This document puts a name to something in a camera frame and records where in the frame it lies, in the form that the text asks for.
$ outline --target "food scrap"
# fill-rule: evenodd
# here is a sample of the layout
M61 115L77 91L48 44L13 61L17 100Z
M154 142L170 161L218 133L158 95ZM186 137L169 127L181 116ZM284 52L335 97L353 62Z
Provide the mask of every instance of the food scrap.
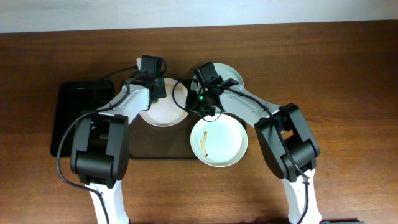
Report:
M208 156L208 154L206 152L206 138L207 138L207 131L205 131L203 133L203 136L201 137L201 140L200 140L201 150L204 153L205 157Z

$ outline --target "white wall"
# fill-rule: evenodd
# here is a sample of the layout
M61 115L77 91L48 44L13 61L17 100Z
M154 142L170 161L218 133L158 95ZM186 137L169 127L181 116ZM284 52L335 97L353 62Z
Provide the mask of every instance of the white wall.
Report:
M398 0L0 0L0 32L398 19Z

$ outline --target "wood grain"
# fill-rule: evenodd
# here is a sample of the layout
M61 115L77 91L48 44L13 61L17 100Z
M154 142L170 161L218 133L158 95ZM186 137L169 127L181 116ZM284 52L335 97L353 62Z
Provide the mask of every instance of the wood grain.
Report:
M0 35L1 223L96 222L89 194L58 178L49 152L58 88L142 54L166 58L167 76L177 78L208 60L225 63L257 96L298 104L321 147L315 190L324 219L398 222L398 21L378 21ZM131 221L286 218L282 183L252 128L248 135L247 155L222 169L130 160L123 194ZM77 181L68 159L62 166Z

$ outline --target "white bowl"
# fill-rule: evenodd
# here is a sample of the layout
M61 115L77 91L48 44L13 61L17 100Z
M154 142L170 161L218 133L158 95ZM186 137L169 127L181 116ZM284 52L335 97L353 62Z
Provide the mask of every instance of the white bowl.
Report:
M199 160L210 166L226 167L243 157L248 148L248 135L239 121L222 114L213 122L199 120L191 131L190 142Z

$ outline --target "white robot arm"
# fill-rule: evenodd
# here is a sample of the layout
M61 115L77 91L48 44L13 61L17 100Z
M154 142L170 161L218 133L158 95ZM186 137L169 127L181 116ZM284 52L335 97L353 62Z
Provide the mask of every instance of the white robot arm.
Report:
M162 61L143 55L136 79L125 80L113 100L76 123L70 167L90 189L98 223L129 223L121 190L129 160L128 126L152 101L166 97Z
M244 89L237 80L224 80L212 63L195 69L198 86L188 94L189 111L214 115L215 108L243 119L255 128L264 160L284 185L291 223L322 220L313 187L315 158L320 150L298 106L266 102ZM281 132L292 130L283 139Z

